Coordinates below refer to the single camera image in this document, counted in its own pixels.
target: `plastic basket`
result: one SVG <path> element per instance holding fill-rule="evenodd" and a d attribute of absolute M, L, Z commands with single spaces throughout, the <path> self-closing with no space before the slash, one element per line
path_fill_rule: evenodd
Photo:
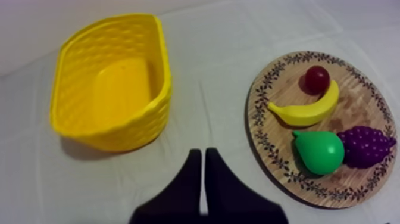
<path fill-rule="evenodd" d="M 106 18 L 61 48 L 50 120 L 56 132 L 104 151 L 155 139 L 168 120 L 171 74 L 160 21 Z"/>

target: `yellow banana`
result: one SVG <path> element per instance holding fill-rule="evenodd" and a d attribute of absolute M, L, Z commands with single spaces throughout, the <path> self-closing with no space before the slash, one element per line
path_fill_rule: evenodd
<path fill-rule="evenodd" d="M 313 104 L 278 107 L 270 102 L 267 107 L 288 125 L 310 126 L 327 117 L 335 109 L 338 99 L 339 86 L 334 80 L 331 80 L 326 93 Z"/>

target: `round wooden board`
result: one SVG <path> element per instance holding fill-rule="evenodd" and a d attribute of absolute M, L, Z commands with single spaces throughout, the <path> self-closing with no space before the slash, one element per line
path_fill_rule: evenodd
<path fill-rule="evenodd" d="M 256 156 L 276 179 L 274 182 L 278 181 L 292 195 L 317 207 L 341 209 L 354 206 L 370 198 L 386 182 L 393 169 L 396 146 L 381 163 L 369 169 L 351 169 L 343 164 L 330 175 L 313 177 L 292 147 L 292 128 L 266 107 L 269 101 L 285 106 L 318 100 L 318 96 L 302 91 L 300 81 L 306 70 L 314 65 L 323 66 L 331 79 L 337 81 L 340 97 L 329 117 L 302 131 L 338 133 L 364 125 L 396 138 L 392 115 L 378 89 L 346 61 L 311 51 L 286 54 L 261 71 L 249 91 L 246 128 Z"/>

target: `white fabric surface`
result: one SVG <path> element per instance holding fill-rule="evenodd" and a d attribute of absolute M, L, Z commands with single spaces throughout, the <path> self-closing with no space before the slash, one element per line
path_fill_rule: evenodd
<path fill-rule="evenodd" d="M 217 147 L 244 183 L 281 204 L 290 223 L 400 223 L 399 161 L 365 203 L 315 209 L 266 177 L 243 121 L 258 72 L 282 54 L 314 50 L 363 71 L 399 124 L 399 1 L 232 0 L 159 17 L 173 74 L 171 114 L 159 138 L 140 150 L 99 153 L 52 131 L 48 105 L 57 52 L 0 77 L 0 223 L 127 223 L 173 179 L 189 149 L 206 147 Z M 201 209 L 207 212 L 204 193 Z"/>

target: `toy fruit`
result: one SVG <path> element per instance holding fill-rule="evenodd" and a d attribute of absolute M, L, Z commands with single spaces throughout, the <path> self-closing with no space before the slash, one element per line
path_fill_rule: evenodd
<path fill-rule="evenodd" d="M 311 172 L 325 175 L 335 171 L 343 162 L 345 150 L 340 138 L 332 132 L 294 131 L 295 146 Z"/>
<path fill-rule="evenodd" d="M 382 131 L 365 126 L 355 126 L 337 135 L 345 146 L 344 163 L 360 169 L 380 163 L 396 144 L 395 138 L 385 137 Z"/>
<path fill-rule="evenodd" d="M 312 66 L 305 74 L 305 86 L 312 94 L 320 94 L 329 87 L 329 73 L 322 66 Z"/>
<path fill-rule="evenodd" d="M 278 107 L 270 102 L 267 107 L 288 125 L 310 126 L 327 117 L 335 109 L 338 99 L 338 84 L 331 80 L 325 95 L 313 104 Z"/>

